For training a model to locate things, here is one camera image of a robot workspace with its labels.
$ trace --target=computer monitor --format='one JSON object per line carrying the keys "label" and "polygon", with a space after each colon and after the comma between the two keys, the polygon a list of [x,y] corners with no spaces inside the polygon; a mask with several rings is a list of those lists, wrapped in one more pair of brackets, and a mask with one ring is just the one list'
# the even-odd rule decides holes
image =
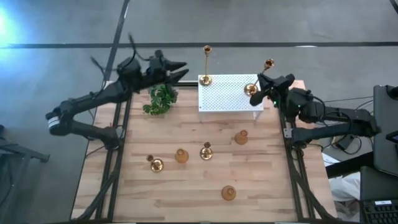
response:
{"label": "computer monitor", "polygon": [[398,131],[386,135],[386,139],[398,144]]}

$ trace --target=potted plant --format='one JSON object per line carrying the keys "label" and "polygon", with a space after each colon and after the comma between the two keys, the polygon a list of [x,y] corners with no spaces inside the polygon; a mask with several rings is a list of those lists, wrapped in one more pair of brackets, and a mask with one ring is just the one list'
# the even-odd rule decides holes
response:
{"label": "potted plant", "polygon": [[157,85],[148,89],[150,105],[144,105],[142,109],[150,115],[160,115],[168,112],[171,105],[177,102],[178,93],[171,86]]}

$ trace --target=black metal frame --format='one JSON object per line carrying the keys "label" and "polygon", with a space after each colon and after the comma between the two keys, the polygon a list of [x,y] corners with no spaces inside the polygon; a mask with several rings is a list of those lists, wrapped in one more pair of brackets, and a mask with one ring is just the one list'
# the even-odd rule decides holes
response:
{"label": "black metal frame", "polygon": [[20,159],[18,162],[18,167],[15,167],[17,170],[15,172],[14,181],[12,181],[11,188],[9,193],[6,195],[6,199],[4,204],[0,210],[0,223],[7,222],[7,215],[10,210],[13,209],[14,206],[14,194],[16,190],[20,187],[21,181],[24,178],[27,166],[32,158],[38,159],[40,162],[48,162],[49,154],[42,154],[40,152],[36,152],[34,150],[28,149],[24,146],[20,146],[18,144],[12,144],[4,139],[0,139],[0,150],[5,151],[4,154],[0,154],[0,156],[8,156],[15,157],[12,159]]}
{"label": "black metal frame", "polygon": [[[175,86],[177,87],[197,87],[198,82],[179,82]],[[123,123],[122,127],[123,130],[127,130],[127,124],[129,121],[129,112],[130,112],[130,107],[132,103],[132,96],[126,103],[126,108],[124,112],[124,118],[123,118]],[[119,121],[119,114],[121,110],[121,104],[116,105],[115,109],[115,114],[114,114],[114,119],[113,119],[113,127],[115,128],[118,126],[118,121]],[[287,165],[289,167],[289,174],[290,174],[290,181],[292,184],[292,191],[293,191],[293,198],[294,198],[294,204],[296,208],[296,214],[297,214],[297,219],[304,220],[304,214],[301,206],[301,201],[300,201],[300,194],[299,194],[299,188],[297,187],[298,183],[297,181],[292,177],[292,169],[296,169],[294,166],[294,159],[292,157],[292,147],[290,145],[290,138],[286,138],[283,134],[284,128],[287,127],[287,123],[285,121],[285,117],[281,112],[279,112],[279,117],[280,117],[280,126],[282,130],[282,136],[284,138],[284,144],[285,144],[285,151],[286,151],[286,158],[287,158]],[[295,127],[295,123],[290,124],[292,128]],[[89,219],[84,219],[84,220],[70,220],[70,222],[67,223],[111,223],[113,222],[113,216],[114,216],[114,206],[116,203],[116,196],[118,192],[118,183],[119,183],[119,175],[121,171],[121,163],[122,163],[122,158],[123,158],[123,151],[124,151],[124,143],[126,140],[126,135],[123,136],[121,139],[121,146],[120,148],[116,151],[117,152],[117,158],[116,162],[114,165],[114,169],[112,173],[109,174],[110,172],[110,167],[111,167],[111,161],[112,161],[112,156],[114,151],[108,151],[106,155],[106,160],[104,163],[104,172],[103,172],[103,178],[102,178],[102,183],[101,183],[101,190],[98,192],[97,196],[93,200],[95,202],[94,205],[96,207],[96,214],[95,214],[95,219],[89,220]],[[303,154],[297,153],[297,161],[298,161],[298,166],[300,168],[300,175],[305,182],[305,184],[308,186],[308,179],[307,179],[307,172],[305,170],[305,164],[304,164],[304,159],[303,159]],[[104,204],[104,197],[106,195],[106,192],[109,190],[109,188],[112,186],[111,190],[111,196],[109,200],[109,206],[108,206],[108,212],[106,218],[102,218],[103,214],[103,204]],[[315,213],[314,213],[314,207],[309,199],[306,199],[306,204],[308,208],[308,216],[311,219],[315,219]]]}

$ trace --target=keyboard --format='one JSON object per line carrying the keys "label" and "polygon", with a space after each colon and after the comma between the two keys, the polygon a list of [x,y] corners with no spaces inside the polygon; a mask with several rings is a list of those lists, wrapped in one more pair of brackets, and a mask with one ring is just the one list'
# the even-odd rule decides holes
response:
{"label": "keyboard", "polygon": [[363,217],[367,223],[398,223],[398,200],[365,201],[361,203],[364,214]]}

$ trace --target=gray concrete floor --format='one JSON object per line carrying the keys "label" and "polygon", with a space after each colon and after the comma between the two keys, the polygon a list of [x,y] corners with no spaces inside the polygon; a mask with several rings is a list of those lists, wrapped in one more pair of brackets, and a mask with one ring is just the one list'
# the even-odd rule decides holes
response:
{"label": "gray concrete floor", "polygon": [[[6,44],[110,44],[124,0],[3,0],[0,46]],[[398,41],[398,14],[389,0],[132,0],[121,43],[171,42],[383,42]],[[269,75],[295,74],[323,100],[371,96],[374,85],[398,85],[397,47],[214,48],[210,73],[257,73],[273,58]],[[139,49],[152,55],[155,49]],[[16,215],[29,223],[69,219],[87,140],[55,137],[44,115],[62,100],[100,88],[90,55],[106,65],[111,49],[0,49],[0,123],[5,137],[51,154],[33,161],[18,191]],[[164,49],[188,62],[186,80],[203,73],[201,48]],[[115,63],[131,55],[119,49]],[[366,100],[331,106],[355,108]],[[91,116],[76,116],[91,123]],[[370,151],[367,139],[360,153]],[[339,160],[348,156],[328,149]]]}

